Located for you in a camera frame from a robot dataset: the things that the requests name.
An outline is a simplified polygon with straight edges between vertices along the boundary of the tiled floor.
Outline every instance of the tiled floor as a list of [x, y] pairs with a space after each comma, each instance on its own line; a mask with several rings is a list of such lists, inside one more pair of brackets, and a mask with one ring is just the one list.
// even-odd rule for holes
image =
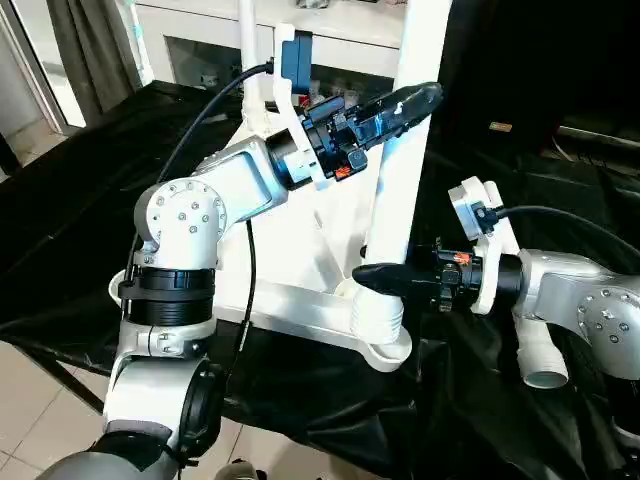
[[[108, 380], [68, 367], [104, 398]], [[0, 480], [30, 480], [60, 458], [99, 437], [101, 417], [12, 346], [0, 342]], [[213, 479], [242, 458], [270, 480], [364, 480], [375, 477], [283, 435], [223, 419], [218, 441], [185, 480]]]

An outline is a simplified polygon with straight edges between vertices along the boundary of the black tablecloth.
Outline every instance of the black tablecloth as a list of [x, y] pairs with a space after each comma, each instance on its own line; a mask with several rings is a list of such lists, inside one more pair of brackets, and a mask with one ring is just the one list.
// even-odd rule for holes
[[[0, 185], [0, 339], [108, 374], [119, 310], [107, 293], [124, 265], [132, 207], [209, 98], [154, 82]], [[173, 175], [222, 148], [240, 123], [239, 102], [207, 122]], [[538, 203], [597, 221], [640, 245], [633, 219], [640, 182], [536, 156], [494, 159], [432, 145], [414, 218], [412, 251], [467, 247], [447, 190], [478, 175], [498, 182], [507, 205]], [[522, 247], [589, 255], [622, 273], [626, 252], [558, 219], [513, 221]], [[225, 416], [282, 432], [393, 478], [608, 478], [622, 462], [606, 396], [585, 344], [553, 330], [571, 382], [536, 391], [520, 380], [508, 310], [485, 318], [407, 304], [414, 350], [396, 372], [372, 370], [356, 352], [252, 330]], [[219, 322], [210, 356], [228, 366], [237, 326]]]

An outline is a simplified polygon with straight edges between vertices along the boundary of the curtain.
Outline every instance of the curtain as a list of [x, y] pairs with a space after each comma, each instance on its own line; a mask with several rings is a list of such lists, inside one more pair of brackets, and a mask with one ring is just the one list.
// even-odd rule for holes
[[140, 87], [114, 0], [47, 0], [71, 88], [87, 125]]

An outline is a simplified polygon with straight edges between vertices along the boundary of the white pipe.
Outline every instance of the white pipe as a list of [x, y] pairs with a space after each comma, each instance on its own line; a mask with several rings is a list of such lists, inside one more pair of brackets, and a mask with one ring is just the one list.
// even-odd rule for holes
[[[438, 79], [450, 7], [450, 0], [409, 1], [395, 89]], [[384, 147], [365, 263], [406, 260], [429, 125], [427, 118]], [[400, 298], [361, 287], [353, 302], [351, 330], [370, 344], [393, 343], [403, 313]]]
[[[491, 200], [491, 206], [502, 207], [503, 202], [497, 185], [494, 182], [485, 182], [484, 187]], [[495, 230], [494, 235], [498, 235], [502, 240], [502, 252], [517, 255], [520, 252], [520, 246], [509, 219], [500, 220]], [[569, 381], [569, 372], [562, 353], [551, 340], [547, 324], [515, 314], [513, 321], [518, 337], [518, 366], [524, 383], [540, 389], [565, 385]]]
[[[258, 65], [258, 39], [256, 28], [256, 9], [254, 0], [238, 0], [240, 18], [240, 50], [242, 53], [242, 70]], [[249, 129], [260, 133], [264, 129], [266, 109], [260, 94], [260, 77], [255, 75], [244, 82], [244, 99], [242, 115], [247, 120]]]

